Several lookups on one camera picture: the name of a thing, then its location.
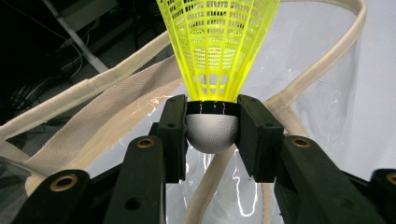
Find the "shuttlecock cork base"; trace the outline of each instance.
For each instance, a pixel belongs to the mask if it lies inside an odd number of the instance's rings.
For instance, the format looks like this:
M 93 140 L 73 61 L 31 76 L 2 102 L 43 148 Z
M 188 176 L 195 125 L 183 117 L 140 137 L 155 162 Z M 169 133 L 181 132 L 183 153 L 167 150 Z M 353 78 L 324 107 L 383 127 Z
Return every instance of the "shuttlecock cork base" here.
M 227 150 L 238 134 L 239 105 L 222 101 L 187 104 L 186 137 L 198 151 L 218 154 Z

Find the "black band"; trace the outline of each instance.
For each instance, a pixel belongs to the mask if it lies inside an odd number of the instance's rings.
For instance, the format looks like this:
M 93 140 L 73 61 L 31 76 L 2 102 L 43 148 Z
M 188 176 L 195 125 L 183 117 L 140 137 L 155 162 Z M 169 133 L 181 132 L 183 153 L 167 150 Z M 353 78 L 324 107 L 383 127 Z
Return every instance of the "black band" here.
M 191 101 L 187 103 L 187 115 L 218 114 L 239 117 L 239 105 L 223 101 Z

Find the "yellow plastic mesh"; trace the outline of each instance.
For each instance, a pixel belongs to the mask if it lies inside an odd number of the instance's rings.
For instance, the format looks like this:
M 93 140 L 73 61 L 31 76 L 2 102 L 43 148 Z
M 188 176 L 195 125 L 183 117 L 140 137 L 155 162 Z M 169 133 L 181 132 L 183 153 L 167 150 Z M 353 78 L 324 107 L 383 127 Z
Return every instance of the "yellow plastic mesh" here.
M 279 0 L 157 0 L 193 101 L 235 102 Z

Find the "shuttlecock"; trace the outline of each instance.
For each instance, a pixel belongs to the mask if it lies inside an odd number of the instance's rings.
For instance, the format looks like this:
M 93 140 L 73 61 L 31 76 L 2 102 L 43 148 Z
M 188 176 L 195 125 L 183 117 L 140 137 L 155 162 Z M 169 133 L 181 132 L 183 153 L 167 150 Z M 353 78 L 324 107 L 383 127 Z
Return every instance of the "shuttlecock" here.
M 279 0 L 157 0 L 191 101 L 187 138 L 204 153 L 237 136 L 235 103 Z

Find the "brass screw hole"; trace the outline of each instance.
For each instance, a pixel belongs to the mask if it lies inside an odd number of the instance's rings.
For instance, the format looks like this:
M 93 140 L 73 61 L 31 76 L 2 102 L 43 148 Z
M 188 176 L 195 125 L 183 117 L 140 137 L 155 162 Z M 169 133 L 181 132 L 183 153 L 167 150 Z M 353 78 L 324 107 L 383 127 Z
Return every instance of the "brass screw hole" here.
M 396 173 L 390 173 L 387 175 L 387 180 L 392 184 L 396 185 Z
M 291 142 L 297 147 L 310 147 L 311 143 L 303 138 L 294 138 Z
M 71 189 L 73 188 L 73 186 L 75 186 L 78 182 L 78 177 L 74 174 L 71 175 L 62 175 L 60 177 L 58 177 L 56 180 L 54 180 L 49 188 L 52 191 L 64 191 L 67 189 Z
M 152 147 L 154 145 L 154 140 L 145 138 L 137 142 L 138 147 Z

